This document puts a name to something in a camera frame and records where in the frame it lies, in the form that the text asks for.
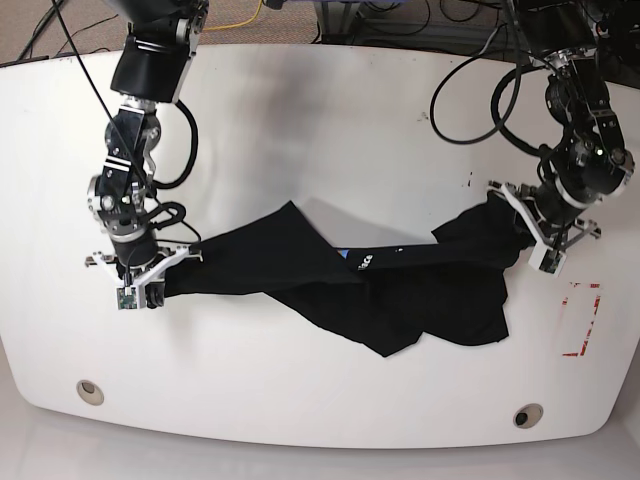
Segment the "black t-shirt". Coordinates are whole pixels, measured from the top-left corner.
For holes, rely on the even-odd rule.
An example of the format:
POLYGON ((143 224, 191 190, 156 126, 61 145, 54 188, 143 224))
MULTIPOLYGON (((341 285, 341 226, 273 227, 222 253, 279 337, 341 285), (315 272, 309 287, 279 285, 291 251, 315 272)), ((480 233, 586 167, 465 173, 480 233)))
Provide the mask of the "black t-shirt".
POLYGON ((332 246, 293 204, 203 241, 166 274, 167 297, 262 293, 388 357, 423 334, 482 346, 507 338, 505 271, 531 237, 496 195, 436 228, 431 244, 332 246))

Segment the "red tape rectangle marking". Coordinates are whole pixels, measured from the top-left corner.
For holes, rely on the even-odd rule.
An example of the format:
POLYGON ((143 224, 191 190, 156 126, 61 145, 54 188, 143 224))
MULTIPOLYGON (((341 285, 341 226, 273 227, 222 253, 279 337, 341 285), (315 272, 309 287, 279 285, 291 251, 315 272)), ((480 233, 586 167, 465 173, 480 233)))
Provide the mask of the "red tape rectangle marking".
POLYGON ((562 358, 585 355, 602 297, 600 283, 570 284, 558 322, 555 348, 562 358))

